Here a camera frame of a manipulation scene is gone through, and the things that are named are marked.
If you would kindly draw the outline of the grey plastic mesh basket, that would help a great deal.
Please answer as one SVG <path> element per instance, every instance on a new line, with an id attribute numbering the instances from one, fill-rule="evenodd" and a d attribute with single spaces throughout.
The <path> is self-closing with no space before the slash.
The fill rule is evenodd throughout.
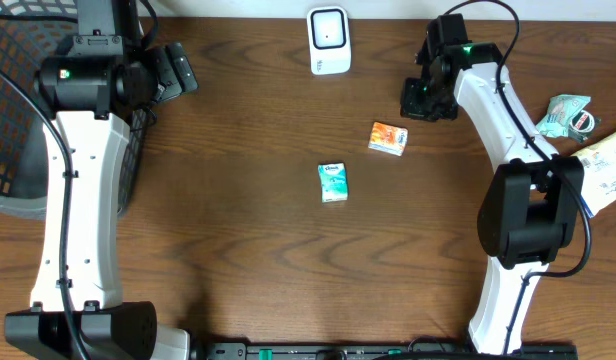
<path id="1" fill-rule="evenodd" d="M 0 70 L 52 113 L 34 88 L 44 59 L 74 52 L 76 35 L 95 34 L 87 11 L 109 21 L 109 30 L 133 48 L 154 40 L 139 20 L 136 1 L 0 1 Z M 0 77 L 0 213 L 42 220 L 46 216 L 48 161 L 43 123 L 12 86 Z"/>

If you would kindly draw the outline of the teal snack packet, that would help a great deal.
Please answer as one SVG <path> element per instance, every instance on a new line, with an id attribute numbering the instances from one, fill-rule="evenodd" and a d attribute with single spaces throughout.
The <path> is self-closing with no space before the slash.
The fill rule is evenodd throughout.
<path id="1" fill-rule="evenodd" d="M 570 120 L 590 103 L 589 96 L 562 94 L 550 99 L 546 115 L 537 124 L 539 132 L 550 138 L 568 137 Z"/>

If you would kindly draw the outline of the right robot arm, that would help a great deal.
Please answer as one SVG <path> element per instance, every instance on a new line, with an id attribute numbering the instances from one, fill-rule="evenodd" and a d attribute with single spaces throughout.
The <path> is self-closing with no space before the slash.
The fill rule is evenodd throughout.
<path id="1" fill-rule="evenodd" d="M 586 220 L 584 167 L 562 156 L 537 130 L 510 82 L 508 55 L 473 42 L 464 18 L 432 20 L 417 55 L 417 78 L 404 82 L 400 114 L 435 122 L 465 112 L 483 142 L 493 178 L 477 215 L 488 256 L 486 277 L 468 334 L 474 352 L 518 357 L 521 330 L 540 278 Z"/>

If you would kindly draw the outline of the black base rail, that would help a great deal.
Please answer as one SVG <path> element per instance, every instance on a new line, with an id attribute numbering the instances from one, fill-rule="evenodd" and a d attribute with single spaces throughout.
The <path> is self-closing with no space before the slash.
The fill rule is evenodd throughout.
<path id="1" fill-rule="evenodd" d="M 482 354 L 467 344 L 418 339 L 399 344 L 248 344 L 195 345 L 195 360 L 578 360 L 572 345 L 524 345 L 511 354 Z"/>

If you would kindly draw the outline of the small orange carton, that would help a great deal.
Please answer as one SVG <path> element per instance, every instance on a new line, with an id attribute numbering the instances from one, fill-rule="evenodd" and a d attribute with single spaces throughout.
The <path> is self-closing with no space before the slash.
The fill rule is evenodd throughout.
<path id="1" fill-rule="evenodd" d="M 368 148 L 395 156 L 401 156 L 408 142 L 408 130 L 380 122 L 374 122 Z"/>

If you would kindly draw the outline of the light blue tissue pack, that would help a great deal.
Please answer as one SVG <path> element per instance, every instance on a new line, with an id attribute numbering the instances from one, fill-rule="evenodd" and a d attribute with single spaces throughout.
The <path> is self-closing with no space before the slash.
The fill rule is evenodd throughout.
<path id="1" fill-rule="evenodd" d="M 347 173 L 343 163 L 321 164 L 318 174 L 324 203 L 348 199 Z"/>

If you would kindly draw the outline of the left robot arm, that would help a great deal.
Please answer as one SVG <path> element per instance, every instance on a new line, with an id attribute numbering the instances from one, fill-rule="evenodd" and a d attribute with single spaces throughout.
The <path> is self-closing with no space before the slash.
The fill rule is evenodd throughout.
<path id="1" fill-rule="evenodd" d="M 136 1 L 81 1 L 68 53 L 46 58 L 28 99 L 48 161 L 42 261 L 29 307 L 4 319 L 5 340 L 37 359 L 200 359 L 186 330 L 149 301 L 123 298 L 118 197 L 135 112 L 194 91 L 183 47 L 156 47 Z"/>

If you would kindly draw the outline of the large yellow snack bag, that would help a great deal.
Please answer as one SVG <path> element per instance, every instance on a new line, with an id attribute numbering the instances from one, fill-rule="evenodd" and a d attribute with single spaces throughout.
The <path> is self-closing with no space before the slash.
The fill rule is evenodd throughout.
<path id="1" fill-rule="evenodd" d="M 581 190 L 590 218 L 616 200 L 616 132 L 575 153 L 584 167 Z"/>

